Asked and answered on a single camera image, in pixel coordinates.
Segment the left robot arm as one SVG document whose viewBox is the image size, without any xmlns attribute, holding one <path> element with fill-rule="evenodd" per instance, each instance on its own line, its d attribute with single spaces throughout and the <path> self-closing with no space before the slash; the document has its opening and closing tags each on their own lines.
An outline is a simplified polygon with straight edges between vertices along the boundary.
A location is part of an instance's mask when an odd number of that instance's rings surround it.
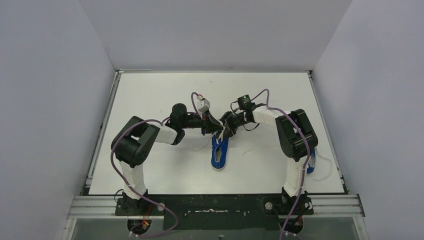
<svg viewBox="0 0 424 240">
<path fill-rule="evenodd" d="M 212 165 L 216 169 L 224 167 L 229 138 L 222 123 L 209 110 L 188 112 L 185 104 L 177 103 L 163 121 L 133 116 L 111 143 L 110 162 L 124 182 L 122 197 L 117 201 L 119 212 L 145 214 L 156 204 L 148 197 L 143 164 L 155 143 L 176 146 L 185 137 L 186 129 L 200 129 L 202 135 L 211 134 Z"/>
</svg>

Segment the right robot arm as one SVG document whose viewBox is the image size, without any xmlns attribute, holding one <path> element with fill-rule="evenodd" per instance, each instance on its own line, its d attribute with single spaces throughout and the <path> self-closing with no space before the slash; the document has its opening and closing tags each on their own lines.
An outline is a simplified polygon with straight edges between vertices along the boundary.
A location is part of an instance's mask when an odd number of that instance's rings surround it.
<svg viewBox="0 0 424 240">
<path fill-rule="evenodd" d="M 288 158 L 281 207 L 289 214 L 311 215 L 313 205 L 304 185 L 310 158 L 319 141 L 306 112 L 297 109 L 287 113 L 266 103 L 255 104 L 248 95 L 239 97 L 237 104 L 239 112 L 227 111 L 220 118 L 223 136 L 230 138 L 239 127 L 249 123 L 274 127 L 280 148 Z"/>
</svg>

